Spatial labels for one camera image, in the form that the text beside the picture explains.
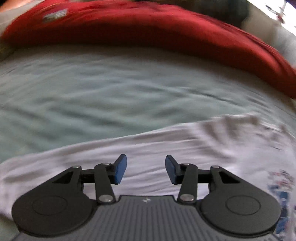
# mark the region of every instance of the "white fabric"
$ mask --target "white fabric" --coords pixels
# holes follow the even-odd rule
[[[179,163],[190,162],[200,169],[220,165],[270,190],[281,205],[288,204],[285,220],[294,222],[295,138],[285,126],[268,126],[254,115],[227,115],[9,159],[0,165],[0,213],[11,218],[12,204],[20,195],[70,166],[90,169],[102,162],[114,162],[122,153],[127,155],[128,165],[121,184],[113,186],[117,197],[176,196],[179,187],[170,183],[165,170],[165,156],[171,154]],[[84,193],[94,198],[94,185],[85,185]],[[199,184],[198,198],[206,194],[207,186]],[[285,220],[278,235],[291,241],[294,225],[286,225]]]

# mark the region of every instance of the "red cloth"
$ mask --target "red cloth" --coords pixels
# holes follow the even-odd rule
[[[63,9],[65,17],[43,21],[45,15]],[[177,6],[45,0],[19,16],[2,39],[16,47],[74,43],[160,47],[246,70],[296,98],[296,70],[274,48],[236,27]]]

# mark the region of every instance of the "mattress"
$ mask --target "mattress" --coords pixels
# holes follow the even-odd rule
[[[295,134],[291,99],[242,70],[153,48],[47,46],[0,63],[0,160],[221,114]],[[17,230],[1,219],[0,240]]]

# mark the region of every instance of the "person's skin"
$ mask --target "person's skin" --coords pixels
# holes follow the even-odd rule
[[[32,0],[7,0],[2,6],[0,6],[0,12],[21,7],[31,1]]]

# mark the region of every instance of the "silver screw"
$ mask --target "silver screw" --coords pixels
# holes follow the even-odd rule
[[[101,195],[101,196],[99,196],[99,200],[101,201],[101,202],[111,202],[111,201],[113,201],[113,197],[111,196],[111,195]]]
[[[182,201],[185,201],[185,202],[191,202],[191,201],[194,200],[194,196],[191,195],[191,194],[182,194],[182,195],[180,196],[180,199],[181,199]]]

